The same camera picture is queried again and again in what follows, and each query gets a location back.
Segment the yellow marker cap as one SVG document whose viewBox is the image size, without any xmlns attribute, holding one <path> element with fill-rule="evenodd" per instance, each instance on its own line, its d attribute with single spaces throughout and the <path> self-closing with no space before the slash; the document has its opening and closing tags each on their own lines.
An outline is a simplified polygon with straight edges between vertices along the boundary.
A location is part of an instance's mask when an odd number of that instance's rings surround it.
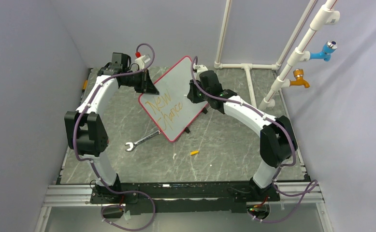
<svg viewBox="0 0 376 232">
<path fill-rule="evenodd" d="M 192 151 L 192 152 L 190 153 L 190 155 L 193 156 L 193 155 L 197 155 L 198 153 L 199 153 L 199 151 L 198 151 L 198 150 L 195 150 L 195 151 Z"/>
</svg>

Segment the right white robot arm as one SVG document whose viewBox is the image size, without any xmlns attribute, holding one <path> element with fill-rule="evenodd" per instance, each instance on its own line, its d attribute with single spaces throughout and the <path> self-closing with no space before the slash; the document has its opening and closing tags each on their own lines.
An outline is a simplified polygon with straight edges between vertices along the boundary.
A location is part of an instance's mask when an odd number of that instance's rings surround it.
<svg viewBox="0 0 376 232">
<path fill-rule="evenodd" d="M 298 145 L 290 120 L 266 114 L 236 92 L 223 89 L 214 71 L 192 70 L 191 77 L 187 98 L 192 103 L 207 102 L 212 109 L 237 119 L 258 135 L 262 161 L 250 180 L 249 194 L 256 201 L 262 200 L 283 162 L 296 155 Z"/>
</svg>

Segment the pink framed whiteboard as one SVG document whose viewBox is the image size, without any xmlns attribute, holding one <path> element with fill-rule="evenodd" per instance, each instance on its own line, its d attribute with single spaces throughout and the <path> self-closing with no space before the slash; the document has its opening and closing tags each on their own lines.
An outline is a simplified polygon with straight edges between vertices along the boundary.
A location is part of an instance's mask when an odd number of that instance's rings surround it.
<svg viewBox="0 0 376 232">
<path fill-rule="evenodd" d="M 202 113 L 206 102 L 192 103 L 191 58 L 185 56 L 154 82 L 159 95 L 141 94 L 139 104 L 169 142 L 174 142 Z"/>
</svg>

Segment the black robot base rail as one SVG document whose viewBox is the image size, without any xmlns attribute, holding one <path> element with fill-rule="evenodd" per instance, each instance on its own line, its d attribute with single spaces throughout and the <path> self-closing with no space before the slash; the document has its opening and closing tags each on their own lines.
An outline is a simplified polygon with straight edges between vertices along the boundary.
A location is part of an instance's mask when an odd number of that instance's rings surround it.
<svg viewBox="0 0 376 232">
<path fill-rule="evenodd" d="M 257 190 L 250 181 L 121 183 L 123 194 L 92 189 L 91 204 L 121 204 L 132 215 L 230 211 L 244 213 L 253 204 L 280 201 L 273 187 Z"/>
</svg>

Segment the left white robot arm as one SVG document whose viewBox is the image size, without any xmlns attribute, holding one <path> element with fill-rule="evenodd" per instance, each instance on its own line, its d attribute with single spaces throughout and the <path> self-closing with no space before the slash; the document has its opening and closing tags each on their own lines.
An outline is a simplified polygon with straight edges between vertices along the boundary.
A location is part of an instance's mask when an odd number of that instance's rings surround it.
<svg viewBox="0 0 376 232">
<path fill-rule="evenodd" d="M 122 189 L 118 174 L 110 164 L 105 150 L 109 137 L 102 122 L 108 102 L 120 87 L 132 87 L 137 93 L 158 95 L 148 67 L 153 59 L 136 52 L 136 59 L 114 52 L 111 62 L 99 69 L 96 83 L 84 102 L 64 116 L 70 149 L 79 161 L 88 162 L 97 180 L 97 190 L 110 203 L 121 199 Z"/>
</svg>

